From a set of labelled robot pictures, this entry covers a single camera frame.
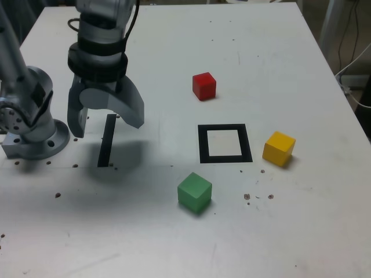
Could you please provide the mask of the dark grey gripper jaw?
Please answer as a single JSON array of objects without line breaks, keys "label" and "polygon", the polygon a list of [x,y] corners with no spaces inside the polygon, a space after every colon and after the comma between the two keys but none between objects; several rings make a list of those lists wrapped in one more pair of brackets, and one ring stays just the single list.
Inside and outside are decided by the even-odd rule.
[{"label": "dark grey gripper jaw", "polygon": [[67,122],[75,137],[83,138],[88,109],[80,102],[80,95],[86,89],[82,79],[74,75],[72,86],[68,94]]}]

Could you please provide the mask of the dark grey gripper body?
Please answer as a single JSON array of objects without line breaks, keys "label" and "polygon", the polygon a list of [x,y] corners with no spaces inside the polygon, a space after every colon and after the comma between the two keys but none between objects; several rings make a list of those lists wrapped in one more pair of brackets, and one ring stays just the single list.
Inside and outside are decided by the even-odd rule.
[{"label": "dark grey gripper body", "polygon": [[102,83],[102,82],[84,81],[83,84],[84,84],[83,90],[97,89],[97,90],[102,90],[105,92],[112,92],[112,93],[118,92],[117,82]]}]

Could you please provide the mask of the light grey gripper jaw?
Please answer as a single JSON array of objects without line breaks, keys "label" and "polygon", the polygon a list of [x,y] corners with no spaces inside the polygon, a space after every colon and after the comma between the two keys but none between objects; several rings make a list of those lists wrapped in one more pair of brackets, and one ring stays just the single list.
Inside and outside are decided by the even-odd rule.
[{"label": "light grey gripper jaw", "polygon": [[144,124],[144,101],[134,83],[124,76],[119,92],[88,88],[80,93],[81,104],[89,109],[107,109],[118,114],[128,125],[139,129]]}]

